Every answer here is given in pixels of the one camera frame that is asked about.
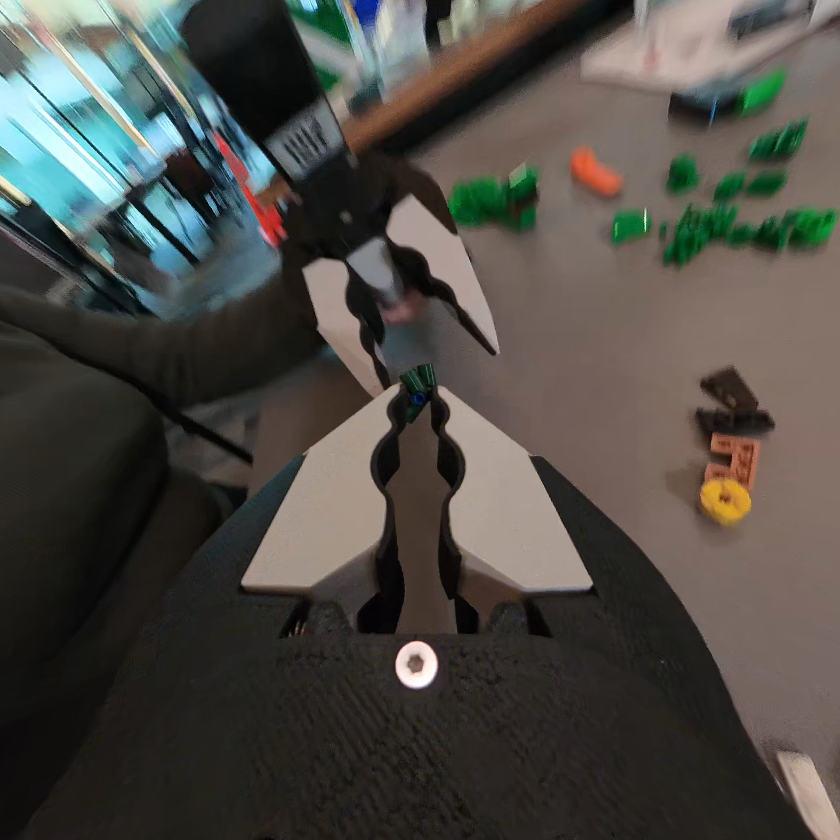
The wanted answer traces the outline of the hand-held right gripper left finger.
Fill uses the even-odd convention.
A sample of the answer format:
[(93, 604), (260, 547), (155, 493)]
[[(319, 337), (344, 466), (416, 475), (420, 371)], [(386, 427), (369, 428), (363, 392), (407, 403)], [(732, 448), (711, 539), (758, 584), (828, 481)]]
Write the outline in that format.
[(242, 580), (252, 594), (336, 602), (363, 633), (393, 634), (405, 583), (395, 506), (406, 388), (393, 385), (311, 446)]

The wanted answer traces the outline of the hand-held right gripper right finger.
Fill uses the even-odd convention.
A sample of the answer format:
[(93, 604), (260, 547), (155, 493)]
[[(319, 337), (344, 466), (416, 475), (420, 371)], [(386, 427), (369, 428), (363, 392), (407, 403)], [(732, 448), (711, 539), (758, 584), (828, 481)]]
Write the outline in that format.
[(458, 630), (485, 627), (504, 602), (590, 592), (592, 577), (529, 451), (444, 386), (430, 408), (448, 486), (438, 570)]

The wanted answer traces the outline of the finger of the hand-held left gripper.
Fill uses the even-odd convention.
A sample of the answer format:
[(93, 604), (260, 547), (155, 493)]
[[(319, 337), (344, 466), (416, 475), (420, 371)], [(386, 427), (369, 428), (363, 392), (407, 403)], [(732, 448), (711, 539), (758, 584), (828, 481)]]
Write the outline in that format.
[(370, 289), (340, 259), (318, 258), (303, 277), (320, 335), (371, 397), (391, 386), (385, 366), (385, 327)]
[(413, 194), (392, 208), (385, 242), (409, 287), (445, 303), (460, 325), (498, 355), (496, 324), (466, 246)]

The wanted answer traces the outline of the dark green brick assembly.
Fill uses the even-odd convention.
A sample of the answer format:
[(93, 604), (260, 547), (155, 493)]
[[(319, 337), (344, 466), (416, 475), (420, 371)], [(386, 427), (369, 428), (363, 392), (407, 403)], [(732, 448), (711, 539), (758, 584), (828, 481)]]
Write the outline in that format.
[(406, 421), (412, 424), (430, 403), (437, 388), (434, 366), (431, 363), (419, 364), (401, 373), (400, 382), (408, 394)]

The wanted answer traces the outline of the person's left forearm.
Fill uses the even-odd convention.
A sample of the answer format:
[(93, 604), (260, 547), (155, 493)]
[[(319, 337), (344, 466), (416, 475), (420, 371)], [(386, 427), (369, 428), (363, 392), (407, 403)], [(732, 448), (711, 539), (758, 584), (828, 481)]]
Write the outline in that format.
[(2, 291), (1, 314), (2, 324), (177, 407), (267, 385), (324, 345), (297, 270), (179, 322), (71, 308), (14, 289)]

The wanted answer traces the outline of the grey desk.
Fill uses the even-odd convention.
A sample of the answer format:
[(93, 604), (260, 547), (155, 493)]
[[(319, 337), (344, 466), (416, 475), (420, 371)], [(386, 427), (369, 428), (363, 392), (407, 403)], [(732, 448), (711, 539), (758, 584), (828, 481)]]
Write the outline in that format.
[[(757, 222), (838, 207), (838, 26), (780, 59), (771, 110), (710, 129), (668, 97), (580, 79), (573, 52), (441, 133), (414, 162), (449, 189), (529, 161), (537, 226), (464, 232), (500, 340), (490, 357), (446, 310), (394, 331), (401, 371), (441, 382), (545, 457), (655, 562), (693, 616), (762, 756), (808, 755), (838, 809), (838, 231), (781, 254), (714, 245), (662, 265), (657, 228), (736, 170), (752, 139), (810, 117), (789, 181), (744, 200)], [(614, 198), (572, 179), (574, 149), (623, 177)], [(708, 462), (700, 379), (735, 366), (772, 415), (752, 512), (732, 529), (697, 509)]]

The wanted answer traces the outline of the brown wooden top desk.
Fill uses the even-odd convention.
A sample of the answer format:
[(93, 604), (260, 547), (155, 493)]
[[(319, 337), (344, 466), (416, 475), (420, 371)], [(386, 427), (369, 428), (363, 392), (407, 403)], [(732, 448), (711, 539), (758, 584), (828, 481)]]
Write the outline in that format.
[(478, 36), (439, 52), (389, 101), (348, 118), (351, 150), (412, 151), (550, 62), (627, 21), (631, 1), (544, 1), (499, 18)]

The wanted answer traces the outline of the green and brown brick build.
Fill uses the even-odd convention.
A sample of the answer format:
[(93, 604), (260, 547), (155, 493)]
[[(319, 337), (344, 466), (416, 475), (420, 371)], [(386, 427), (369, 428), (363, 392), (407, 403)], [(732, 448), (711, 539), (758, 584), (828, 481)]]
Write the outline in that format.
[(538, 168), (522, 163), (506, 178), (483, 175), (456, 183), (447, 200), (458, 226), (497, 225), (517, 233), (534, 229), (539, 202)]

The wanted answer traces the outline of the orange brick separator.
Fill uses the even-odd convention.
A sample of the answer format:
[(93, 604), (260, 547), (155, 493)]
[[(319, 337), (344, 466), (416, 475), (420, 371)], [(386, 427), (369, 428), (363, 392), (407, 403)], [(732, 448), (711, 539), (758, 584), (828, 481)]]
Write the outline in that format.
[(614, 198), (623, 190), (623, 177), (599, 162), (589, 147), (580, 147), (572, 151), (570, 174), (579, 185), (603, 198)]

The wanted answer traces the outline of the yellow round brick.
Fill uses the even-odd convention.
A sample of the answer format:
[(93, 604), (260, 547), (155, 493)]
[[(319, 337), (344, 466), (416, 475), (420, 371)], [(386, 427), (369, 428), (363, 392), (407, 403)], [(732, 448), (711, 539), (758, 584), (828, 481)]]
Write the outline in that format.
[(707, 479), (699, 490), (698, 506), (717, 525), (732, 528), (750, 514), (752, 499), (735, 479)]

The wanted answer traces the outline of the terracotta corner brick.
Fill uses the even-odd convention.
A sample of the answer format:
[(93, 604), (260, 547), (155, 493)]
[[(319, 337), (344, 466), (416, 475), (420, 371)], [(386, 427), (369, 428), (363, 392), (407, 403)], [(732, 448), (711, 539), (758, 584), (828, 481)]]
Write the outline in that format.
[(731, 434), (712, 433), (709, 451), (725, 461), (709, 462), (703, 482), (733, 480), (753, 493), (760, 460), (761, 442), (757, 438)]

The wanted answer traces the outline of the person's dark clothed torso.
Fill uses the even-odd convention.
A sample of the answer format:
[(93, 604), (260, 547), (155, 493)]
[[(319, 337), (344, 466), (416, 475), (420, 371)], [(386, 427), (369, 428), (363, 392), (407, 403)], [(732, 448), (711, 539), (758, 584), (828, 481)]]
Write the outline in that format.
[(79, 750), (145, 617), (246, 498), (171, 466), (131, 385), (2, 326), (2, 838)]

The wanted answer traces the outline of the thick black printed box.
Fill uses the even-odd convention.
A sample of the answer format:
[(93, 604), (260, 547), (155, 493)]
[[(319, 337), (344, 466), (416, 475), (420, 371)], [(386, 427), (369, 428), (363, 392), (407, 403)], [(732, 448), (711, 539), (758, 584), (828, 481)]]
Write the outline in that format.
[(668, 101), (668, 118), (713, 124), (739, 112), (738, 88), (701, 87), (675, 91)]

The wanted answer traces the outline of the pile of green bricks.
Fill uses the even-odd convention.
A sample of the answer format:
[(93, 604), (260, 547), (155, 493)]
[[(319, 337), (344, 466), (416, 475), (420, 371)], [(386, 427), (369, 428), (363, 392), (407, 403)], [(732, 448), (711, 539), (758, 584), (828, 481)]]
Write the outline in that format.
[(739, 199), (770, 199), (783, 191), (788, 165), (800, 152), (809, 126), (810, 117), (803, 116), (756, 136), (745, 168), (726, 172), (709, 203), (688, 203), (675, 222), (661, 222), (657, 236), (664, 243), (663, 266), (681, 268), (714, 244), (773, 254), (823, 248), (838, 225), (838, 207), (795, 206), (751, 222), (741, 217), (738, 204)]

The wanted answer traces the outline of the flat black box blue edge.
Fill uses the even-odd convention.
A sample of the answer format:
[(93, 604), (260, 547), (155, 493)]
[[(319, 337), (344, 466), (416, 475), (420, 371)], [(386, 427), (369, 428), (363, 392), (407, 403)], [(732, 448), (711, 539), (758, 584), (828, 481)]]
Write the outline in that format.
[(741, 41), (753, 35), (805, 18), (810, 20), (813, 1), (755, 1), (733, 9), (727, 27), (727, 36)]

